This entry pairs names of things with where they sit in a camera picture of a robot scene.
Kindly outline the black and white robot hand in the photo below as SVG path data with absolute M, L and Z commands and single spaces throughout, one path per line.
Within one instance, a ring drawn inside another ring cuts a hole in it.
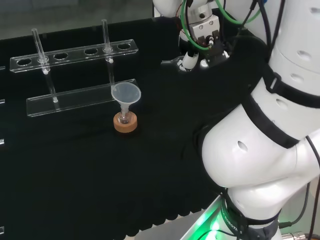
M 178 45 L 182 56 L 176 65 L 183 72 L 190 72 L 195 67 L 207 69 L 229 58 L 221 39 L 219 18 L 213 14 L 203 21 L 191 23 L 185 29 L 181 29 Z

